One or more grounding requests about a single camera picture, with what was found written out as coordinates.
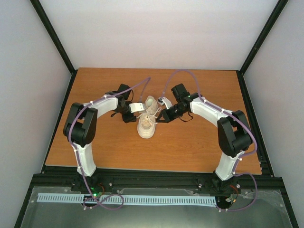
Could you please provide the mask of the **white shoelace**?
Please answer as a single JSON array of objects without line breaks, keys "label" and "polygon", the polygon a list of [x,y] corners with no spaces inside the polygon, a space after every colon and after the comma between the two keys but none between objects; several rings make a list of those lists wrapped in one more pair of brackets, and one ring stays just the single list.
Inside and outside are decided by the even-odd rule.
[{"label": "white shoelace", "polygon": [[137,117],[137,119],[139,119],[139,122],[148,122],[149,124],[155,124],[156,123],[156,115],[158,112],[161,111],[161,108],[157,108],[156,111],[149,111],[149,110],[145,110],[140,112],[139,116]]}]

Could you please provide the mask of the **white sneaker shoe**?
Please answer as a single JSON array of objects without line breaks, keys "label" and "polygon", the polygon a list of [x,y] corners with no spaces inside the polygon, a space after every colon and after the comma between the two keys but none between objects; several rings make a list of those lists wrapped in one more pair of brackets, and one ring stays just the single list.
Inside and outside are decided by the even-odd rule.
[{"label": "white sneaker shoe", "polygon": [[145,103],[145,110],[138,116],[137,132],[140,137],[149,139],[153,137],[156,129],[156,115],[160,111],[158,103],[153,96],[148,96]]}]

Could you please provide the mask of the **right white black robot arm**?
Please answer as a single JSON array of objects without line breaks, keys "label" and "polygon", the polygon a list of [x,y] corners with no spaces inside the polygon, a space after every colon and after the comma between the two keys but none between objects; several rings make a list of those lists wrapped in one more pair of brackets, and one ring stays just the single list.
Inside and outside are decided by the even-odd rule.
[{"label": "right white black robot arm", "polygon": [[170,123],[183,114],[196,114],[212,123],[218,131],[218,143],[222,151],[219,164],[211,179],[215,191],[223,191],[231,183],[236,167],[251,144],[256,143],[249,130],[245,114],[237,110],[223,109],[204,98],[200,93],[190,94],[184,84],[171,89],[177,103],[172,104],[164,94],[158,99],[161,110],[157,123]]}]

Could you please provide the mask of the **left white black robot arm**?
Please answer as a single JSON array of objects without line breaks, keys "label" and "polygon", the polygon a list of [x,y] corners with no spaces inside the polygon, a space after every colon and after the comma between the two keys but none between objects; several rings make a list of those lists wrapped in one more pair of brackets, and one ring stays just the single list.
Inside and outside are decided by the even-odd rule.
[{"label": "left white black robot arm", "polygon": [[121,114],[123,122],[135,122],[136,116],[130,107],[132,101],[128,100],[132,92],[131,87],[120,84],[117,91],[108,92],[98,100],[85,104],[73,103],[70,107],[63,134],[74,150],[77,172],[85,176],[82,185],[88,191],[96,190],[99,185],[99,179],[93,175],[96,165],[92,152],[97,119],[113,111],[112,115]]}]

